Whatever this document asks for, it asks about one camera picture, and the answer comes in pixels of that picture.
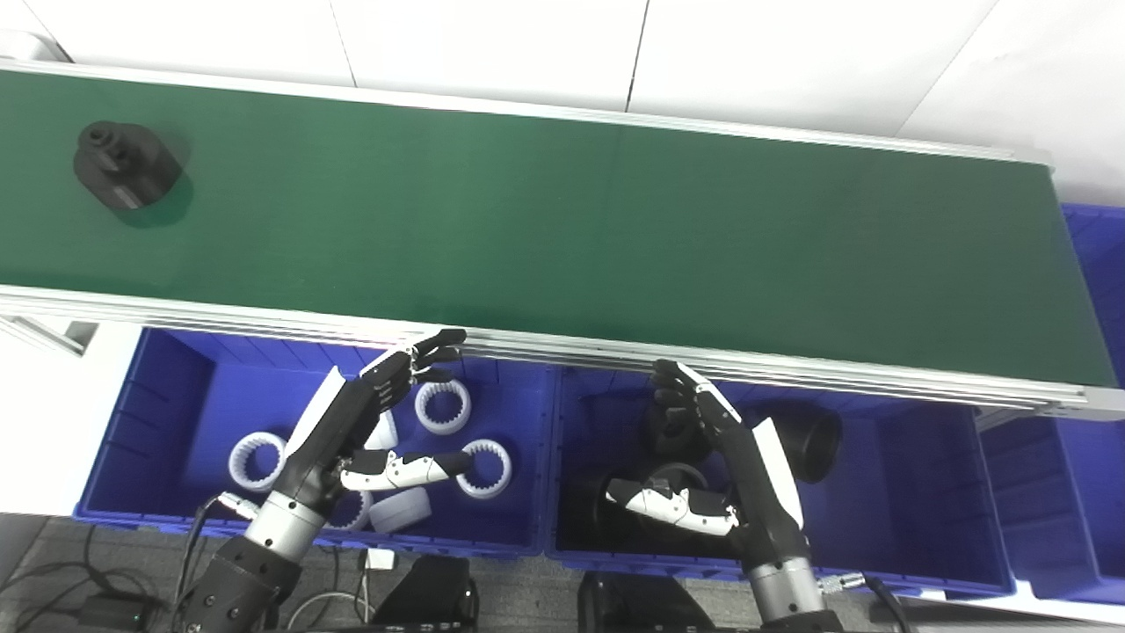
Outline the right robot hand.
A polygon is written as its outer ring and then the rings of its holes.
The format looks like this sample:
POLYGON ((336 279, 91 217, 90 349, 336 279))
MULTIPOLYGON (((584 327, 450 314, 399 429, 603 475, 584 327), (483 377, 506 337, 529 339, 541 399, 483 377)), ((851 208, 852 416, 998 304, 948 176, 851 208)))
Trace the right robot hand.
POLYGON ((659 358, 652 364, 654 400, 669 421, 700 429, 708 445, 722 456, 731 494, 660 489, 626 478, 612 478, 604 498, 640 516, 680 530, 724 539, 742 566, 783 566, 793 558, 809 560, 810 545, 800 521, 780 501, 776 485, 795 491, 788 458, 767 460, 760 440, 778 444, 772 421, 748 427, 735 405, 704 376, 680 361, 659 358))

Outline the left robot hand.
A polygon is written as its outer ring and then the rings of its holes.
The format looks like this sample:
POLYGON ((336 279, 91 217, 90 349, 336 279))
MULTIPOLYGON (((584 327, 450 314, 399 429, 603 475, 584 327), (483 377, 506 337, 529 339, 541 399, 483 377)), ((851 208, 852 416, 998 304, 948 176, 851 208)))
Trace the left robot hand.
POLYGON ((453 380, 441 365, 461 358, 459 346, 466 337, 462 328, 439 329, 386 350, 359 376, 345 381, 309 437, 287 458, 269 500, 326 518, 348 491, 405 490, 470 471, 475 458, 465 450, 430 455, 363 446, 381 423, 382 413, 404 400, 414 385, 453 380))

